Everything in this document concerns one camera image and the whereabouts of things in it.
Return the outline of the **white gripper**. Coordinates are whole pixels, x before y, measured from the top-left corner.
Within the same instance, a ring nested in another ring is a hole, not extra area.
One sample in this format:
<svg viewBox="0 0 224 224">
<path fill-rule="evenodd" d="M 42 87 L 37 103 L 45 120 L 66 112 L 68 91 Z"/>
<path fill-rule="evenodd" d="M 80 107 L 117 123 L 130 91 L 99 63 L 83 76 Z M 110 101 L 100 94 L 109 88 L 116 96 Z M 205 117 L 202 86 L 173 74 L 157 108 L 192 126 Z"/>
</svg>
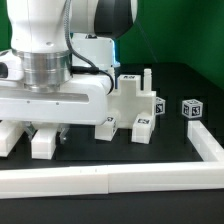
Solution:
<svg viewBox="0 0 224 224">
<path fill-rule="evenodd" d="M 100 125 L 107 118 L 108 98 L 113 81 L 107 75 L 74 75 L 57 92 L 32 92 L 18 82 L 0 80 L 0 120 L 24 121 L 32 138 L 31 122 L 61 123 L 60 143 L 64 144 L 69 124 Z"/>
</svg>

